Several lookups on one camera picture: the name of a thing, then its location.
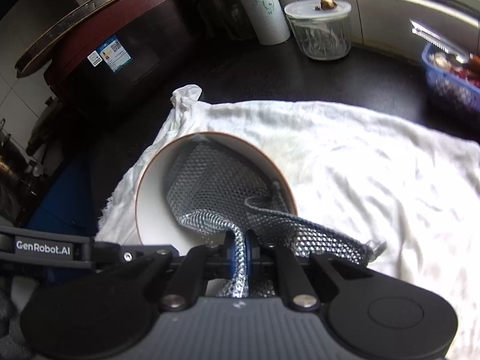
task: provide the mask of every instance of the plastic basket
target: plastic basket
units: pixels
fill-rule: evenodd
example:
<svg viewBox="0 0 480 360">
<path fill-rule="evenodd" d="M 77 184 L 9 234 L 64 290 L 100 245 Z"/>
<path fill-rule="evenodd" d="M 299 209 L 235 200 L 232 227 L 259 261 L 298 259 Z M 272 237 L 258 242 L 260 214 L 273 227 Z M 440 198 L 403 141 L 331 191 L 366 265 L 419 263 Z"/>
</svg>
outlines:
<svg viewBox="0 0 480 360">
<path fill-rule="evenodd" d="M 434 95 L 430 102 L 445 111 L 453 111 L 461 119 L 468 118 L 477 123 L 480 121 L 480 88 L 429 61 L 430 55 L 441 51 L 433 44 L 427 43 L 421 56 L 426 67 L 427 84 Z"/>
</svg>

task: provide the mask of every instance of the white towel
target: white towel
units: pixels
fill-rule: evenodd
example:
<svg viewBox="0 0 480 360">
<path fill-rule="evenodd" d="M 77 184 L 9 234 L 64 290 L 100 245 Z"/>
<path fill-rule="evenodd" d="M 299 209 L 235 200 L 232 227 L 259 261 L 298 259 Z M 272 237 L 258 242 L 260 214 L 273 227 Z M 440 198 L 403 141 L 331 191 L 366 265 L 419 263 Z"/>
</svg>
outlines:
<svg viewBox="0 0 480 360">
<path fill-rule="evenodd" d="M 140 243 L 134 198 L 140 176 L 165 144 L 221 131 L 264 151 L 280 168 L 302 218 L 361 242 L 387 241 L 369 268 L 438 293 L 459 329 L 448 357 L 480 359 L 480 147 L 398 117 L 325 102 L 199 102 L 174 91 L 153 144 L 107 202 L 97 240 Z"/>
</svg>

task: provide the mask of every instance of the black countertop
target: black countertop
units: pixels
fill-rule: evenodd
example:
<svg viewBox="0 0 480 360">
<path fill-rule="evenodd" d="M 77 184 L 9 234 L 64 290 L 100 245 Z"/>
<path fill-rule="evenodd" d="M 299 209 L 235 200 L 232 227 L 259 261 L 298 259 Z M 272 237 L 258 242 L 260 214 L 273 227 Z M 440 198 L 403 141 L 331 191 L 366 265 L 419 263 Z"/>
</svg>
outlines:
<svg viewBox="0 0 480 360">
<path fill-rule="evenodd" d="M 187 84 L 199 85 L 201 100 L 212 104 L 324 100 L 400 116 L 460 138 L 480 138 L 427 104 L 424 70 L 408 62 L 355 47 L 338 61 L 314 61 L 301 53 L 294 39 L 276 46 L 212 40 L 90 148 L 97 216 L 125 172 L 155 139 L 171 109 L 171 93 Z"/>
</svg>

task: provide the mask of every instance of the metal pot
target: metal pot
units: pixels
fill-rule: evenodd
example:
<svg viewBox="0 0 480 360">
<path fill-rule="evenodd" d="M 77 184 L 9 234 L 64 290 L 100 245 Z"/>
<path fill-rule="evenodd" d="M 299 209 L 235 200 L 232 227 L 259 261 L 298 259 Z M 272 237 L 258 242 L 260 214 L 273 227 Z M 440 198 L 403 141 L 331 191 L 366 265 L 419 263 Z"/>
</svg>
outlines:
<svg viewBox="0 0 480 360">
<path fill-rule="evenodd" d="M 0 121 L 0 181 L 15 191 L 28 163 L 10 141 L 11 134 L 3 131 L 5 119 Z"/>
</svg>

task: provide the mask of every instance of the label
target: label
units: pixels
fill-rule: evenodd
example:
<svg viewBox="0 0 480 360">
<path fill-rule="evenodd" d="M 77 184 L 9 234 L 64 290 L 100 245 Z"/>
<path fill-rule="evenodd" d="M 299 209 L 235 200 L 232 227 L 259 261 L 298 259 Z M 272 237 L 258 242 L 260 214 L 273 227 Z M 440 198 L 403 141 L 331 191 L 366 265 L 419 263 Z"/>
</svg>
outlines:
<svg viewBox="0 0 480 360">
<path fill-rule="evenodd" d="M 115 35 L 104 42 L 97 49 L 97 52 L 114 73 L 118 72 L 131 61 L 131 57 Z"/>
<path fill-rule="evenodd" d="M 94 50 L 93 53 L 90 54 L 87 58 L 90 61 L 90 63 L 93 65 L 93 67 L 97 66 L 100 62 L 102 62 L 102 58 L 100 58 L 100 55 L 97 53 L 97 50 Z"/>
<path fill-rule="evenodd" d="M 72 260 L 74 259 L 74 245 L 66 242 L 15 237 L 15 254 L 25 254 L 48 260 Z"/>
</svg>

